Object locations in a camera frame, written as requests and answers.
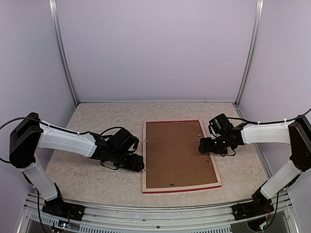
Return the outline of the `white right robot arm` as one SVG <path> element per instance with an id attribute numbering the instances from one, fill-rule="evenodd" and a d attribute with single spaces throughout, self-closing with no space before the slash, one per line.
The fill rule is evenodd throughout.
<path id="1" fill-rule="evenodd" d="M 248 205 L 252 215 L 258 216 L 267 206 L 267 200 L 291 186 L 311 168 L 311 124 L 302 114 L 291 119 L 260 122 L 239 118 L 234 126 L 232 117 L 220 114 L 209 121 L 210 137 L 200 139 L 199 152 L 229 156 L 239 146 L 255 144 L 259 148 L 280 149 L 285 153 L 273 175 L 253 194 Z"/>

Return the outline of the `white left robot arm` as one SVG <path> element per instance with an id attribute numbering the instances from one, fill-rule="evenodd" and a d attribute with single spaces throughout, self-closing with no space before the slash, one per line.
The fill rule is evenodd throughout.
<path id="1" fill-rule="evenodd" d="M 113 134 L 107 130 L 77 132 L 43 121 L 34 112 L 11 120 L 15 121 L 19 124 L 10 133 L 9 163 L 23 173 L 58 216 L 65 215 L 68 205 L 40 164 L 37 150 L 73 153 L 97 160 L 101 166 L 109 162 L 112 170 L 141 172 L 144 169 L 143 157 L 136 153 L 139 139 L 124 127 L 114 127 Z"/>

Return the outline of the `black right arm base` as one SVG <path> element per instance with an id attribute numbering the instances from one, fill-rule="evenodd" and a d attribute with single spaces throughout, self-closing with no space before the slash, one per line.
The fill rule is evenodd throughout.
<path id="1" fill-rule="evenodd" d="M 257 190 L 252 195 L 251 201 L 233 205 L 232 211 L 235 220 L 242 220 L 273 212 L 274 207 L 271 199 L 267 199 Z"/>

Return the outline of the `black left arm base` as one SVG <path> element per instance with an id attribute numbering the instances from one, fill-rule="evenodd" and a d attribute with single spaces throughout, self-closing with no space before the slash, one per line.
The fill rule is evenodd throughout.
<path id="1" fill-rule="evenodd" d="M 61 192 L 57 189 L 57 197 L 50 201 L 45 201 L 42 211 L 46 214 L 66 218 L 67 220 L 82 221 L 85 206 L 64 201 Z"/>

